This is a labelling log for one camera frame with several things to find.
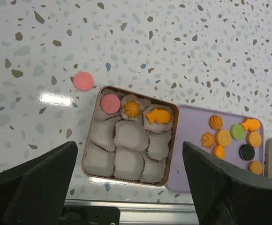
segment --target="white speckled countertop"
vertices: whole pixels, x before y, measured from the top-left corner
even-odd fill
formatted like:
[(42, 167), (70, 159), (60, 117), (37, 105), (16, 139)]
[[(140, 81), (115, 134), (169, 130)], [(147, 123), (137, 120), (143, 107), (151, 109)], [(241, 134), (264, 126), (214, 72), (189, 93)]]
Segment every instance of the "white speckled countertop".
[[(73, 87), (88, 71), (95, 86)], [(88, 178), (99, 88), (258, 117), (272, 137), (272, 0), (0, 0), (0, 172), (72, 140), (67, 198), (192, 203), (166, 187)]]

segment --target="paper liner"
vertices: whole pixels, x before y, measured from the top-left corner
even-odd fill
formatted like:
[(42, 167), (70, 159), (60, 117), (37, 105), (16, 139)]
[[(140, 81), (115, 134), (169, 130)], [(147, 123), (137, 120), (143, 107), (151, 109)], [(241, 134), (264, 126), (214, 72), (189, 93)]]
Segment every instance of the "paper liner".
[(90, 175), (110, 177), (114, 170), (114, 156), (114, 152), (106, 152), (89, 142), (83, 168)]
[(105, 121), (95, 119), (91, 128), (90, 141), (108, 152), (114, 152), (113, 127), (120, 119), (120, 116), (112, 117)]
[(149, 137), (141, 123), (121, 120), (115, 123), (114, 144), (117, 147), (144, 151), (149, 147)]
[(144, 171), (142, 172), (140, 181), (143, 183), (157, 183), (162, 181), (165, 174), (166, 160), (153, 162), (146, 153), (143, 153), (142, 156), (144, 157)]
[(115, 152), (114, 177), (123, 180), (139, 180), (144, 169), (144, 158), (139, 151), (118, 147)]
[(115, 92), (110, 89), (102, 90), (102, 92), (100, 93), (99, 99), (98, 99), (97, 109), (96, 109), (95, 115), (94, 115), (94, 117), (97, 120), (107, 120), (109, 118), (112, 118), (114, 116), (119, 116), (121, 114), (121, 110), (119, 110), (118, 112), (113, 113), (113, 114), (107, 114), (104, 112), (104, 110), (100, 106), (100, 102), (102, 101), (102, 98), (107, 94), (115, 94), (115, 95), (117, 95), (117, 97), (119, 97), (119, 99), (122, 99), (125, 96), (123, 93), (121, 93), (119, 91)]
[[(152, 110), (154, 108), (165, 109), (165, 110), (169, 111), (171, 116), (172, 116), (169, 123), (167, 123), (167, 124), (158, 124), (157, 122), (153, 122), (152, 124), (150, 124), (149, 120), (147, 119), (145, 114), (152, 112)], [(153, 105), (148, 106), (143, 111), (143, 125), (144, 125), (145, 130), (147, 130), (147, 131), (153, 132), (155, 134), (160, 134), (160, 133), (162, 133), (164, 131), (171, 130), (172, 127), (173, 127), (173, 123), (174, 123), (174, 112), (171, 109), (171, 107), (169, 107), (169, 106), (153, 104)]]
[(163, 132), (159, 135), (148, 132), (150, 138), (150, 146), (147, 153), (150, 158), (160, 161), (168, 156), (169, 147), (168, 143), (172, 138), (171, 131)]
[(148, 107), (151, 104), (151, 101), (145, 98), (138, 98), (135, 95), (126, 95), (122, 101), (121, 101), (121, 117), (126, 120), (135, 120), (138, 122), (142, 121), (142, 115), (138, 115), (136, 118), (129, 118), (124, 112), (125, 109), (123, 108), (123, 105), (126, 104), (128, 101), (135, 101), (138, 104), (140, 104), (140, 111), (142, 112), (146, 107)]

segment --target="black macaron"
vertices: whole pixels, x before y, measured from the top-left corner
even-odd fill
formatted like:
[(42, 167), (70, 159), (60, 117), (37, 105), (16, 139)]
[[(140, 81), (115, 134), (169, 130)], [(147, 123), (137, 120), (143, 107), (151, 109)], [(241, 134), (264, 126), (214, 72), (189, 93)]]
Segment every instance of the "black macaron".
[(249, 144), (243, 144), (239, 148), (239, 156), (243, 160), (247, 160), (247, 161), (252, 160), (255, 157), (255, 150), (254, 150), (253, 146), (251, 146)]

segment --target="lavender mat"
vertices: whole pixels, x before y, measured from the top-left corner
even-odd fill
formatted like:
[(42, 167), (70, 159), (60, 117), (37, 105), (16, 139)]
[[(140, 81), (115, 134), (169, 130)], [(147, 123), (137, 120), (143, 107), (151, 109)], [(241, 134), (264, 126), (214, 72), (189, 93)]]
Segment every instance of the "lavender mat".
[[(200, 139), (202, 134), (206, 132), (210, 132), (214, 135), (216, 134), (217, 131), (212, 130), (209, 126), (209, 118), (215, 114), (222, 117), (224, 122), (222, 129), (226, 129), (228, 131), (230, 131), (233, 124), (242, 123), (247, 118), (246, 116), (235, 115), (227, 112), (220, 112), (187, 105), (179, 106), (178, 128), (174, 141), (174, 152), (169, 173), (169, 180), (167, 183), (167, 186), (171, 191), (177, 194), (190, 194), (189, 183), (182, 157), (182, 145), (184, 141), (189, 141), (212, 154), (213, 148), (206, 149), (202, 147)], [(258, 132), (263, 138), (264, 131), (262, 125)], [(245, 161), (240, 158), (239, 148), (241, 145), (246, 143), (246, 135), (245, 138), (239, 141), (232, 138), (231, 144), (225, 148), (225, 161), (245, 170), (247, 170), (252, 161), (260, 161), (264, 164), (263, 141), (258, 148), (255, 148), (255, 157), (253, 160)]]

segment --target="pink round cookie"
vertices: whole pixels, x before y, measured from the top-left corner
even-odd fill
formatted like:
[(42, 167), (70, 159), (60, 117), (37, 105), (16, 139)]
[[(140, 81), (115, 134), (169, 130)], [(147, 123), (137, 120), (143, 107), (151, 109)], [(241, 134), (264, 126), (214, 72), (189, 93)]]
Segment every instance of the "pink round cookie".
[(93, 84), (94, 80), (90, 73), (79, 72), (74, 76), (74, 86), (79, 90), (90, 90)]
[(121, 101), (119, 98), (114, 94), (107, 94), (103, 96), (100, 106), (107, 114), (116, 113), (119, 108), (121, 107)]

